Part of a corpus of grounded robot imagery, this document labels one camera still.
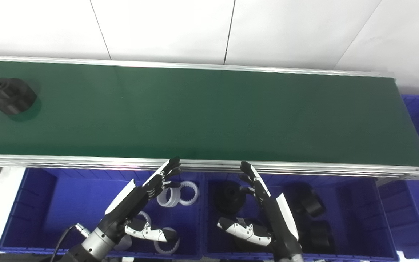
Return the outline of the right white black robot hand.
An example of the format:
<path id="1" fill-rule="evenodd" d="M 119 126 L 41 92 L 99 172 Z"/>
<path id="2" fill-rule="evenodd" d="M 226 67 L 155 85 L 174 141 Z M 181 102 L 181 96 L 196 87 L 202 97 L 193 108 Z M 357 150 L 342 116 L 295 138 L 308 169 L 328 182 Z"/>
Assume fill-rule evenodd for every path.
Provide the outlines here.
<path id="1" fill-rule="evenodd" d="M 303 262 L 297 226 L 284 194 L 272 196 L 261 175 L 249 162 L 241 161 L 240 170 L 244 173 L 242 179 L 250 185 L 244 190 L 256 199 L 269 222 L 269 227 L 247 224 L 241 218 L 224 217 L 219 218 L 217 226 L 233 237 L 267 247 L 272 252 L 275 262 Z"/>

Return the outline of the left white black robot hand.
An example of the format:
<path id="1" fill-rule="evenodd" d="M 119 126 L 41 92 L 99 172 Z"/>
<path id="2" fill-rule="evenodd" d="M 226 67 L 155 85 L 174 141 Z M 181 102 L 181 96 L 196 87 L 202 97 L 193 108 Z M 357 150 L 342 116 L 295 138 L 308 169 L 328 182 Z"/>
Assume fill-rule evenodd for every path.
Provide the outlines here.
<path id="1" fill-rule="evenodd" d="M 180 174 L 180 158 L 174 157 L 161 165 L 143 184 L 136 185 L 134 179 L 118 193 L 107 207 L 104 218 L 99 222 L 100 235 L 107 236 L 115 243 L 125 235 L 124 225 L 133 219 L 166 188 L 166 180 Z"/>

